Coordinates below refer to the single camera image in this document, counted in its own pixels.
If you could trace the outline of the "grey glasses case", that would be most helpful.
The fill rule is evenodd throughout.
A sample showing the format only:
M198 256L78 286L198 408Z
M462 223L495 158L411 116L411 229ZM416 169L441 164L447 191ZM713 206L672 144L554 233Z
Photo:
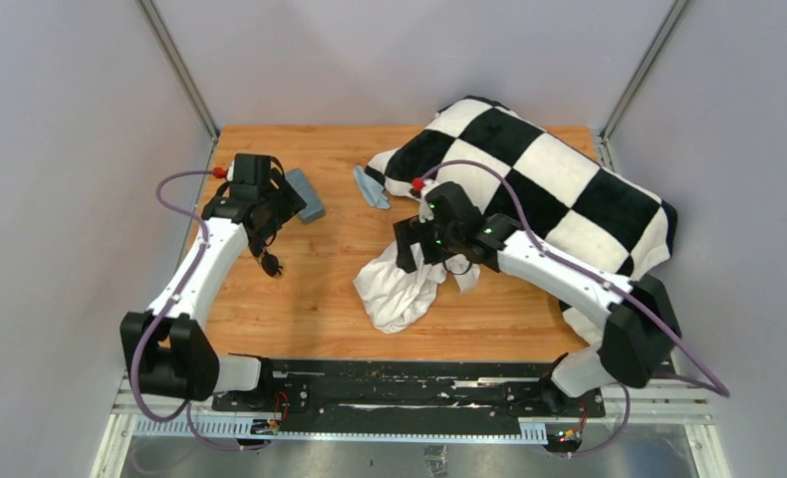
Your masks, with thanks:
M308 176L300 168L289 170L286 173L286 180L306 203L306 206L297 214L303 224L311 224L325 216L326 209L323 200Z

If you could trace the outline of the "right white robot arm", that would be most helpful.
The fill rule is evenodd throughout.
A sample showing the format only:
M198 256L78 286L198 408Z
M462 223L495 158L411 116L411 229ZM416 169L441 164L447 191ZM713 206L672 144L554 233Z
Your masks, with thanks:
M589 319L601 337L555 359L538 380L540 401L565 415L586 392L611 383L643 388L668 359L680 329L663 283L594 270L544 245L517 219L485 217L463 188L446 182L421 197L423 214L396 223L396 265L411 273L463 256L473 265L522 279Z

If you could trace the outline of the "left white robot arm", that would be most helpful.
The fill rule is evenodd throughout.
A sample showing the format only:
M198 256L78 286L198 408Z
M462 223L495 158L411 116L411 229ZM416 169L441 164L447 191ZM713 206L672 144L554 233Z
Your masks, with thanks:
M262 375L264 359L219 355L206 336L206 322L244 250L268 276L281 275L283 267L268 248L306 202L271 155L238 153L227 168L208 173L222 182L194 217L198 232L187 255L144 311L122 319L128 375L140 394L200 401L238 391L249 409L263 411L274 403L277 388Z

